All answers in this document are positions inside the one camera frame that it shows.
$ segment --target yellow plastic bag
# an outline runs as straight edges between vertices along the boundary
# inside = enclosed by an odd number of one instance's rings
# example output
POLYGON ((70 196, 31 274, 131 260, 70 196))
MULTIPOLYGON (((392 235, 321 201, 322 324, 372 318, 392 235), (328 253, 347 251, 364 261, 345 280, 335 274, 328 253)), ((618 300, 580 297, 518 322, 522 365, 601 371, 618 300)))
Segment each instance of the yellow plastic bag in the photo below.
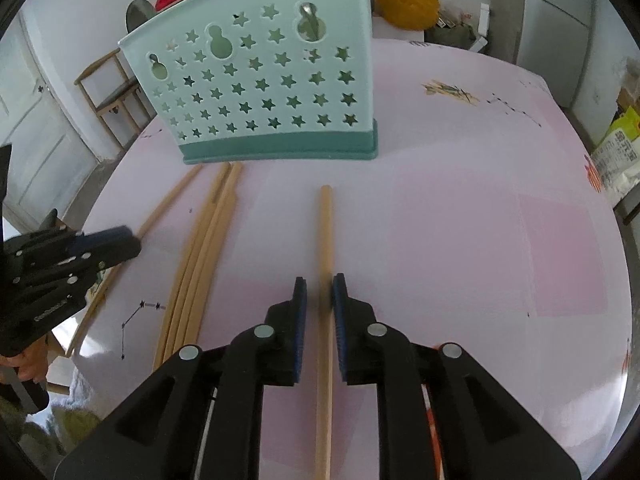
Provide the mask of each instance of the yellow plastic bag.
POLYGON ((611 123, 591 159, 611 206, 640 184, 640 115, 632 106, 611 123))
POLYGON ((376 11, 392 25, 405 30, 426 30, 438 21, 438 0, 375 0, 376 11))

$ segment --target constellation print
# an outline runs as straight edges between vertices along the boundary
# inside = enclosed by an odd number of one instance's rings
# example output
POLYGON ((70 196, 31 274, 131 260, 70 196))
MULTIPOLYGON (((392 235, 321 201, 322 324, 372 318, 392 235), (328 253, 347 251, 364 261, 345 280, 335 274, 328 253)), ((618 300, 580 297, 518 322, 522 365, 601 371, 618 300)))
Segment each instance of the constellation print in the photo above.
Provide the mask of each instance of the constellation print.
POLYGON ((120 355, 120 360, 124 361, 124 329, 127 323, 131 321, 133 317, 143 308, 150 306, 154 307, 156 310, 166 310, 166 307, 164 305, 161 305, 160 303, 147 303, 144 300, 140 301, 140 304, 138 305, 138 308, 135 310, 135 312, 131 314, 131 316, 129 316, 129 318, 122 324, 122 354, 120 355))
POLYGON ((545 88, 542 84, 540 83, 533 83, 531 81, 522 81, 522 80, 518 80, 518 82, 524 86, 525 88, 536 88, 538 90, 542 90, 545 94, 547 94, 548 96, 551 96, 549 90, 547 88, 545 88))
POLYGON ((535 124, 537 124, 540 128, 542 128, 542 124, 540 124, 537 120, 535 120, 533 117, 531 117, 529 114, 527 114, 525 111, 523 110, 516 110, 516 108, 512 107, 507 101, 503 101, 502 99, 500 99, 498 96, 496 96, 496 94, 492 93, 492 96, 494 96, 493 99, 491 99, 490 101, 487 101, 487 103, 489 103, 490 105, 494 104, 494 103, 500 103, 503 104, 504 106, 506 106, 509 110, 511 110, 513 113, 515 114, 523 114, 525 116, 527 116, 529 119, 531 119, 535 124))

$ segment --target metal screw head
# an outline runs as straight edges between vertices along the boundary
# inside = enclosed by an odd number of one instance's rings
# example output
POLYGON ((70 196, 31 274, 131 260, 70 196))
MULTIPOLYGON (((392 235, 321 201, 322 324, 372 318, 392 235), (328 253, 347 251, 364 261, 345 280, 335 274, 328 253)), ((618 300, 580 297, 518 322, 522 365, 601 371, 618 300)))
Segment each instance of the metal screw head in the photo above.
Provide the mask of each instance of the metal screw head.
POLYGON ((191 361, 198 357, 198 354, 200 354, 200 349, 194 345, 183 346, 178 352, 180 359, 183 361, 191 361))
POLYGON ((447 343, 442 347, 442 353, 450 359, 457 359, 462 355, 462 348, 455 343, 447 343))
POLYGON ((270 325, 258 325, 254 328, 254 335, 260 339, 267 339, 271 337, 275 330, 270 325))
POLYGON ((367 332, 374 337, 382 337, 386 334, 386 326, 382 323, 371 323, 367 326, 367 332))

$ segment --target human hand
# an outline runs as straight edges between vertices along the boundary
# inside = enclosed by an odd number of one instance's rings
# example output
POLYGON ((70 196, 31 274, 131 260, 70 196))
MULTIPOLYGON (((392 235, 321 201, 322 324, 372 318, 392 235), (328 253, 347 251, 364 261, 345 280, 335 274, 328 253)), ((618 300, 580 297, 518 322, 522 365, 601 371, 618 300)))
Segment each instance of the human hand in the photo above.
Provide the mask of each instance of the human hand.
MULTIPOLYGON (((46 338, 42 337, 15 357, 0 356, 0 366, 18 368, 18 378, 22 382, 33 380, 39 383, 47 377, 49 371, 47 352, 46 338)), ((4 383, 1 374, 0 383, 4 383)))

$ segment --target white door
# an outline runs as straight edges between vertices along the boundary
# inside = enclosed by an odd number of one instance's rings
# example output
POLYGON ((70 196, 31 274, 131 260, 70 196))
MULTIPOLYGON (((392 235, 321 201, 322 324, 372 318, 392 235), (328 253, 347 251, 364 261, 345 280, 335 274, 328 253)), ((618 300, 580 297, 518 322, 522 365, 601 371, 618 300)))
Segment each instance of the white door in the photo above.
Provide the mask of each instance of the white door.
POLYGON ((62 216, 97 165, 38 70, 18 19, 0 40, 0 144, 13 145, 5 207, 35 229, 62 216))

